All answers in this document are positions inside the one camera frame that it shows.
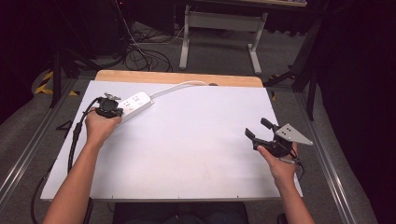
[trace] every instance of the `power socket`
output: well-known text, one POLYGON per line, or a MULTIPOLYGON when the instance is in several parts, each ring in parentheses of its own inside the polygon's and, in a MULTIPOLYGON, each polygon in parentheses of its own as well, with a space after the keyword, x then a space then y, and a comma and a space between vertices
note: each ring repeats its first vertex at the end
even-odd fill
POLYGON ((143 110, 151 107, 154 101, 143 91, 129 97, 125 101, 119 103, 119 107, 123 109, 122 122, 133 118, 143 110))

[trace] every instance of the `person's lap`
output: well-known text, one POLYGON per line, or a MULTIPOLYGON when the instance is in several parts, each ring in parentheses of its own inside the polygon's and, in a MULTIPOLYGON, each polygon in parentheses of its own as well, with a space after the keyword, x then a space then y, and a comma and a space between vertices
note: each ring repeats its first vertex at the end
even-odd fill
POLYGON ((248 224, 243 203, 116 203, 113 223, 248 224))

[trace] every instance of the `white tabletop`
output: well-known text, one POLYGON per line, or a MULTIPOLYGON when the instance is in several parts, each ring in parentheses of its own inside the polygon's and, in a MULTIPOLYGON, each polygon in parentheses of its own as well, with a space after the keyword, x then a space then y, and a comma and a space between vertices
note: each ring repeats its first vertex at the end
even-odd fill
MULTIPOLYGON (((89 103, 107 91, 127 99, 170 84, 92 81, 76 124, 89 103)), ((168 92, 121 124, 100 151, 91 197, 108 202, 246 201, 278 198, 268 164, 245 137, 273 134, 276 122, 265 88, 191 86, 168 92)), ((75 159, 86 141, 80 134, 75 159)), ((72 142, 67 136, 41 199, 52 200, 66 177, 72 142)), ((297 189, 301 189, 295 180, 297 189)))

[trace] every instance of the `forearm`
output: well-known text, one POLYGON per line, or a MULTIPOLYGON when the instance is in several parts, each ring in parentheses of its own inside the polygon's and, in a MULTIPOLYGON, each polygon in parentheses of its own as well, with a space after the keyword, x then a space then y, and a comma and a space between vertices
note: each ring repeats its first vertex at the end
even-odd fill
POLYGON ((287 184, 277 184, 277 188, 279 189, 283 208, 289 224, 315 223, 314 219, 309 214, 303 199, 297 191, 297 188, 295 188, 294 182, 291 181, 287 184))
POLYGON ((44 223, 82 223, 100 146, 87 143, 53 199, 44 223))

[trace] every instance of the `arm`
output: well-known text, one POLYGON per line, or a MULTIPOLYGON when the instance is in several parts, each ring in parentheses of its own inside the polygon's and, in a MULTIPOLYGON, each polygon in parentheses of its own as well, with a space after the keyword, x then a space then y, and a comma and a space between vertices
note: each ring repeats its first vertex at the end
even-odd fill
MULTIPOLYGON (((297 144, 293 143, 293 148, 297 151, 297 144)), ((288 222, 290 224, 315 223, 294 185, 296 165, 280 161, 278 158, 271 155, 265 147, 259 146, 257 149, 270 166, 271 174, 279 190, 288 222)))
POLYGON ((106 119, 94 111, 87 116, 87 142, 56 193, 43 223, 82 223, 99 150, 120 121, 119 117, 106 119))

